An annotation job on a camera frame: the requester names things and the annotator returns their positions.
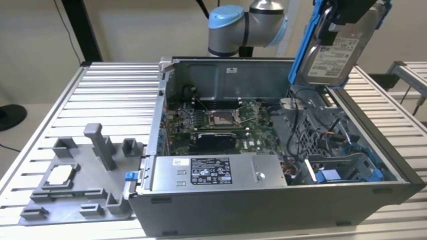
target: sticker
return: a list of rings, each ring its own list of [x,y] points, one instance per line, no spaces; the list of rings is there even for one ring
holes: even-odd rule
[[[225,72],[227,72],[228,74],[236,74],[236,73],[237,73],[237,68],[236,68],[236,67],[227,67]]]
[[[332,46],[320,46],[308,76],[323,78],[339,77],[357,46],[357,42],[359,39],[336,37]]]
[[[173,166],[188,166],[189,158],[173,158],[172,165]]]
[[[191,183],[193,185],[232,184],[229,158],[192,158]]]

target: blue release tab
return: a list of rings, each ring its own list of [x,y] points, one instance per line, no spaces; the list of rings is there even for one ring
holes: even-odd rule
[[[124,175],[124,181],[136,182],[137,180],[138,180],[138,172],[137,171],[128,171]]]
[[[208,15],[208,28],[220,29],[235,23],[244,15],[245,10],[237,5],[224,5],[215,8]]]

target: floor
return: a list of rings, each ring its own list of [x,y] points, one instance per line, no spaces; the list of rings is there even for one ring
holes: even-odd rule
[[[24,104],[22,106],[28,111],[28,116],[16,127],[6,131],[0,131],[0,144],[21,150],[45,118],[52,105],[52,103]],[[17,155],[17,152],[0,147],[0,178],[8,171]]]

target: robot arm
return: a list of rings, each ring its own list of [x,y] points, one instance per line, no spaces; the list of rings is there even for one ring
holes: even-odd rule
[[[288,81],[340,88],[373,31],[392,7],[391,0],[313,0],[313,10]],[[276,0],[255,0],[249,11],[224,5],[209,14],[208,51],[231,57],[240,46],[268,47],[284,37],[287,17]]]
[[[288,75],[291,84],[340,88],[391,9],[384,0],[313,0],[313,11]]]

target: metal rack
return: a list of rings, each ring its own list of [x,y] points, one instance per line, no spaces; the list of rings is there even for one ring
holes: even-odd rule
[[[18,226],[20,213],[29,202],[53,157],[56,138],[72,136],[89,143],[82,133],[88,122],[104,125],[102,135],[113,142],[134,138],[146,144],[158,87],[157,63],[93,63],[78,69],[40,127],[0,181],[0,237],[44,238],[60,233],[76,239],[145,238],[136,219],[114,222]],[[427,129],[395,99],[355,67],[345,90],[389,143],[427,182]],[[379,209],[359,226],[333,227],[197,237],[215,239],[324,239],[388,240],[427,236],[427,189],[400,205]]]
[[[396,74],[421,96],[427,96],[427,61],[395,61],[387,73]]]

